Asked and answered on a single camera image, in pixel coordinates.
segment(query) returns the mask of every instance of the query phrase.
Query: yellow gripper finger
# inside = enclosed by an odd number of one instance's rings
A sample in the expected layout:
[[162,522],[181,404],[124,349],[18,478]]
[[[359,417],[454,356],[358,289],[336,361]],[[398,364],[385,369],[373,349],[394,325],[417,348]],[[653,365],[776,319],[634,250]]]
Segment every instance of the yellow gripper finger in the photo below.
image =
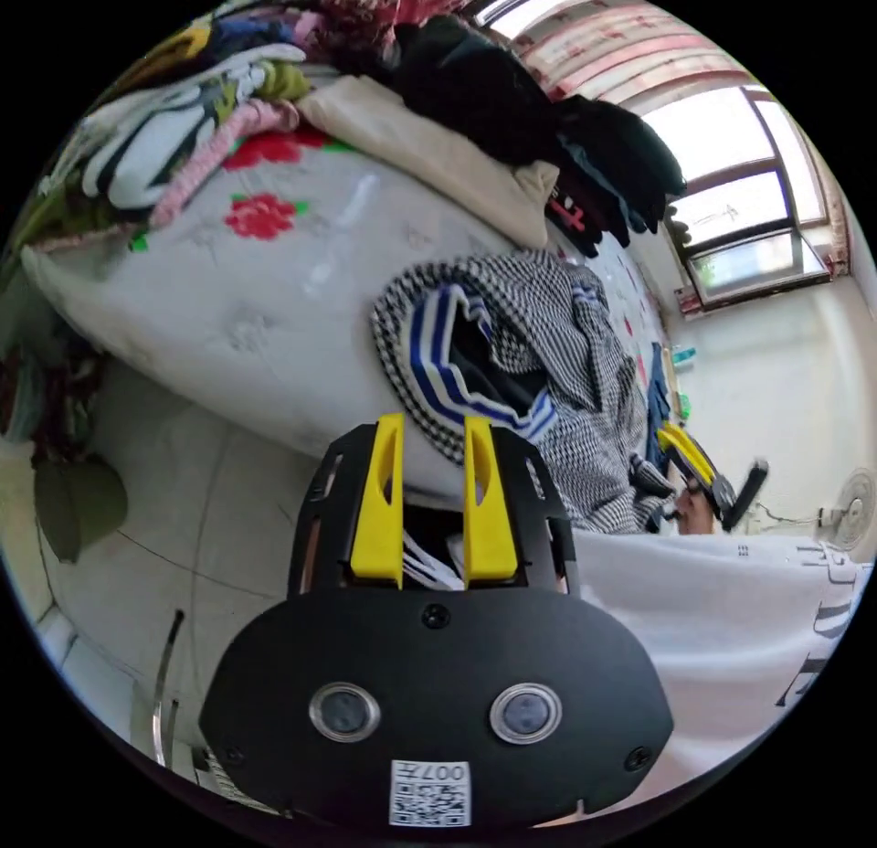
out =
[[674,448],[685,459],[703,484],[709,488],[713,485],[715,473],[713,467],[692,438],[678,425],[667,422],[658,429],[658,444],[663,451]]
[[512,579],[518,569],[518,556],[490,423],[467,416],[465,437],[463,581],[468,588],[473,581]]
[[392,580],[402,588],[402,455],[405,417],[381,416],[356,523],[350,569],[362,580]]

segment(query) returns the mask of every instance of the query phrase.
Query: window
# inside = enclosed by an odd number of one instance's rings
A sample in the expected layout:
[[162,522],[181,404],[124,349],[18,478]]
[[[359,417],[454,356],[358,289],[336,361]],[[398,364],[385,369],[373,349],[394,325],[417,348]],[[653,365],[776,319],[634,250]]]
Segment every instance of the window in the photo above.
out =
[[694,256],[690,272],[704,308],[826,278],[822,261],[795,229]]
[[757,101],[755,106],[764,118],[767,129],[777,145],[780,159],[786,167],[798,222],[823,220],[825,206],[816,168],[810,162],[794,124],[775,101]]
[[774,155],[742,90],[704,92],[643,118],[673,151],[686,181]]
[[688,225],[693,246],[788,218],[783,186],[776,172],[729,181],[673,204],[676,217]]
[[688,182],[673,219],[688,227],[678,251],[705,309],[829,277],[802,233],[815,240],[828,223],[815,165],[764,87],[700,93],[643,119]]
[[582,4],[586,1],[593,0],[526,0],[503,12],[504,4],[514,4],[517,0],[499,0],[480,11],[475,19],[480,25],[490,26],[494,32],[514,39],[546,16],[571,4]]

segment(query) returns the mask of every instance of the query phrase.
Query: bedsheet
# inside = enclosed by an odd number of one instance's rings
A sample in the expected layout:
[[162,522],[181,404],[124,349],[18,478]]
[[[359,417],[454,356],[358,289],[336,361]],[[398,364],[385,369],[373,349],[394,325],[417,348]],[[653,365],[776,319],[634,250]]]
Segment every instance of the bedsheet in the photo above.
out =
[[[28,248],[22,262],[97,346],[218,416],[321,456],[350,428],[402,411],[368,328],[386,283],[415,263],[512,246],[416,179],[313,131],[238,154],[170,226],[131,245]],[[612,237],[604,248],[587,265],[636,356],[652,338],[648,305],[640,317],[633,263]],[[407,485],[459,502],[460,468],[414,425],[405,456]]]

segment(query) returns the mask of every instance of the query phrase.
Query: sticker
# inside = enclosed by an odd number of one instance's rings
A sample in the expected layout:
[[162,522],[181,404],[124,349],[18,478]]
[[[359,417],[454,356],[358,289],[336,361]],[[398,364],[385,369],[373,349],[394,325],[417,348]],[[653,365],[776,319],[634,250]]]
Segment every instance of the sticker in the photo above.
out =
[[149,243],[146,241],[145,233],[138,233],[136,236],[132,238],[132,240],[128,243],[128,248],[131,249],[135,254],[142,251],[149,250]]
[[468,827],[469,763],[394,759],[390,772],[390,824],[396,827]]

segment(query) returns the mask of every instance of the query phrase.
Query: hand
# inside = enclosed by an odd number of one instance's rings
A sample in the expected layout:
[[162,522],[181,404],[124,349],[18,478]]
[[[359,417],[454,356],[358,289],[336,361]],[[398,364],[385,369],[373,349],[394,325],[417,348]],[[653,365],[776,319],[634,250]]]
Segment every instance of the hand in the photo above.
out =
[[715,519],[710,502],[703,492],[685,490],[676,501],[681,535],[711,535],[715,533]]

